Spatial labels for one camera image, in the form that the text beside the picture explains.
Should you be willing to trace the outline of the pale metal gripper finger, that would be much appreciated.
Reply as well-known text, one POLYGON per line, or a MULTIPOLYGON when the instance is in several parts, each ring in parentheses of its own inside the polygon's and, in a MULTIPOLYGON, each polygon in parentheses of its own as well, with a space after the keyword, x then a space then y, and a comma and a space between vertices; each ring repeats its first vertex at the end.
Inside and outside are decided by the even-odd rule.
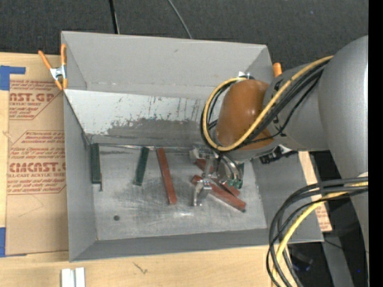
POLYGON ((210 156, 210 149, 203 146, 194 146, 189 151, 190 161, 197 161, 200 159, 206 159, 210 156))
POLYGON ((193 192, 193 206, 201 206, 207 196, 212 191, 212 186, 208 181, 197 181, 193 192))

